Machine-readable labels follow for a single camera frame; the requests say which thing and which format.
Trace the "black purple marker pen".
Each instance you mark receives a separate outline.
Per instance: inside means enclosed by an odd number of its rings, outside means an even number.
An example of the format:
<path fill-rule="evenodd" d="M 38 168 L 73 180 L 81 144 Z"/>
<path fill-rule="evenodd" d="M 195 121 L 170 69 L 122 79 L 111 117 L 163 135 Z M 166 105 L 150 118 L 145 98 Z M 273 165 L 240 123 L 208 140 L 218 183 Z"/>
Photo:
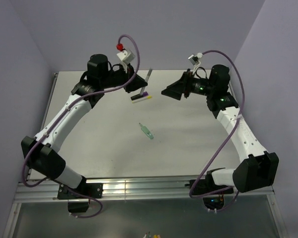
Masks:
<path fill-rule="evenodd" d="M 142 94 L 136 94 L 136 95 L 131 97 L 131 100 L 139 99 L 141 97 L 142 97 Z"/>

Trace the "grey pen cap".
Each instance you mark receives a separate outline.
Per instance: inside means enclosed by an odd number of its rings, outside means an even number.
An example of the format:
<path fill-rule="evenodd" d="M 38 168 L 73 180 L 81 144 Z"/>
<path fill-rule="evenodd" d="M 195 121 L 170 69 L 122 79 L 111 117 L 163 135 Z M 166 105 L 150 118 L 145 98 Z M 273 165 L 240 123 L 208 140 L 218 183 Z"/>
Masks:
<path fill-rule="evenodd" d="M 149 80 L 149 78 L 150 78 L 150 76 L 151 76 L 152 70 L 153 70 L 152 68 L 150 68 L 150 69 L 148 70 L 148 73 L 147 73 L 146 78 L 145 78 L 145 81 L 146 81 L 146 82 L 148 82 L 148 80 Z"/>

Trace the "white yellow-tip pen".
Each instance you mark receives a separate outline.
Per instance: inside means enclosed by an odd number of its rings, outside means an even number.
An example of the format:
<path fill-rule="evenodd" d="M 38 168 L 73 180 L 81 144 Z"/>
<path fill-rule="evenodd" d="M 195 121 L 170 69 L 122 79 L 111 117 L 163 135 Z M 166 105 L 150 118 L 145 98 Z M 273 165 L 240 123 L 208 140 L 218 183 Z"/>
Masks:
<path fill-rule="evenodd" d="M 139 99 L 132 100 L 132 103 L 134 104 L 134 103 L 138 103 L 138 102 L 141 102 L 141 101 L 144 101 L 144 100 L 148 100 L 148 99 L 147 99 L 147 96 L 145 96 L 145 97 L 141 97 L 141 98 L 139 98 Z"/>

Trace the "green translucent marker pen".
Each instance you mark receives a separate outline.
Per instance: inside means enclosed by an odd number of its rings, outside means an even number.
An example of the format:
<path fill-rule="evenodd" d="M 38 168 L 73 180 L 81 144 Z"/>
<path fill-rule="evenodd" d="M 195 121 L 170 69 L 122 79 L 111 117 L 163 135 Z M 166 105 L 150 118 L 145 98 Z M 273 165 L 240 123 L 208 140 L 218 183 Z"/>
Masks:
<path fill-rule="evenodd" d="M 139 126 L 141 127 L 142 132 L 149 138 L 154 139 L 153 134 L 150 132 L 150 130 L 144 126 L 143 124 L 139 123 Z"/>

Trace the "white grey-tip pen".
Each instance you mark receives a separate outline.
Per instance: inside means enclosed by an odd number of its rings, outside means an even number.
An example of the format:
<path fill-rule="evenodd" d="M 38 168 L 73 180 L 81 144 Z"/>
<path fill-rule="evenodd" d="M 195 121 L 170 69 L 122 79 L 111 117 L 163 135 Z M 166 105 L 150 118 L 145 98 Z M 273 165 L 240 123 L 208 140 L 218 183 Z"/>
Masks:
<path fill-rule="evenodd" d="M 148 83 L 148 81 L 149 81 L 149 78 L 150 78 L 150 76 L 151 76 L 152 70 L 153 70 L 152 68 L 150 68 L 150 69 L 148 70 L 148 73 L 147 73 L 147 75 L 146 75 L 146 77 L 145 77 L 145 82 L 146 82 L 146 83 Z M 144 86 L 144 87 L 141 88 L 141 90 L 140 90 L 140 95 L 141 95 L 141 96 L 144 95 L 144 93 L 145 93 L 145 88 L 146 88 L 146 86 Z"/>

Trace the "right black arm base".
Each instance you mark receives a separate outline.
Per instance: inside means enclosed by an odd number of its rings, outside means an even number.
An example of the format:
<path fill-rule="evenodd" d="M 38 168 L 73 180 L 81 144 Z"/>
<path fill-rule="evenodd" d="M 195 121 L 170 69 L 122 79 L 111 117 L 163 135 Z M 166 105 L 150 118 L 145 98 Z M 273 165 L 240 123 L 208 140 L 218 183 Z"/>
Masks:
<path fill-rule="evenodd" d="M 207 179 L 201 179 L 193 189 L 192 195 L 202 195 L 224 188 L 226 188 L 226 190 L 215 193 L 213 197 L 203 198 L 204 205 L 208 209 L 215 211 L 215 209 L 219 210 L 224 207 L 224 195 L 233 194 L 233 188 L 228 188 L 226 185 L 215 185 L 213 182 L 207 181 Z"/>

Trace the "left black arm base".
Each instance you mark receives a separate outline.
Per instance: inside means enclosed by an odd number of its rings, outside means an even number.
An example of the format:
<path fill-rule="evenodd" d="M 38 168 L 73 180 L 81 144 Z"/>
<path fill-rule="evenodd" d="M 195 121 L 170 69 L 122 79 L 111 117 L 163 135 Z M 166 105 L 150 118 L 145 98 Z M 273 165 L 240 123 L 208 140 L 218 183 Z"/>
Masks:
<path fill-rule="evenodd" d="M 68 212 L 77 218 L 91 218 L 100 214 L 103 210 L 103 204 L 99 201 L 102 198 L 103 183 L 87 183 L 82 191 L 69 188 L 63 184 L 59 186 L 57 199 L 68 201 Z M 95 214 L 84 215 L 90 208 L 91 203 L 99 204 L 99 209 Z"/>

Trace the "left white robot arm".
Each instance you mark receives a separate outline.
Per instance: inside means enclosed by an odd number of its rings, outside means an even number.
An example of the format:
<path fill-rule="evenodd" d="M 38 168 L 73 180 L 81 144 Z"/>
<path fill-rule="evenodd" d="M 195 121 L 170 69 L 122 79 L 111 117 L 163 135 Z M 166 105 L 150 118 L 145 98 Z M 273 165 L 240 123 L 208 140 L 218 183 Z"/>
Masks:
<path fill-rule="evenodd" d="M 39 133 L 32 138 L 26 136 L 21 142 L 26 165 L 47 179 L 69 187 L 69 193 L 75 198 L 85 196 L 88 187 L 86 178 L 69 168 L 58 154 L 66 137 L 94 108 L 106 89 L 113 91 L 119 87 L 130 93 L 147 86 L 147 82 L 137 75 L 137 70 L 131 65 L 136 56 L 127 49 L 117 56 L 119 68 L 114 70 L 106 55 L 92 55 L 87 63 L 87 71 L 72 89 L 62 109 Z"/>

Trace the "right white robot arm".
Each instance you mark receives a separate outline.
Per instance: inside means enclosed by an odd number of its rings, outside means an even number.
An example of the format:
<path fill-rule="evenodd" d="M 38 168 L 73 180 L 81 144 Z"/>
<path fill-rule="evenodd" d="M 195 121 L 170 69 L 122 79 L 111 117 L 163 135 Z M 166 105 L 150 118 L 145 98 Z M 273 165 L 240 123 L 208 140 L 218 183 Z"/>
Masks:
<path fill-rule="evenodd" d="M 217 168 L 205 171 L 204 179 L 190 183 L 192 195 L 211 195 L 221 192 L 248 192 L 272 186 L 279 157 L 268 152 L 257 140 L 241 114 L 241 106 L 228 91 L 229 68 L 216 64 L 208 78 L 196 78 L 191 70 L 162 90 L 162 95 L 180 100 L 190 94 L 206 96 L 208 109 L 229 134 L 239 155 L 235 169 Z"/>

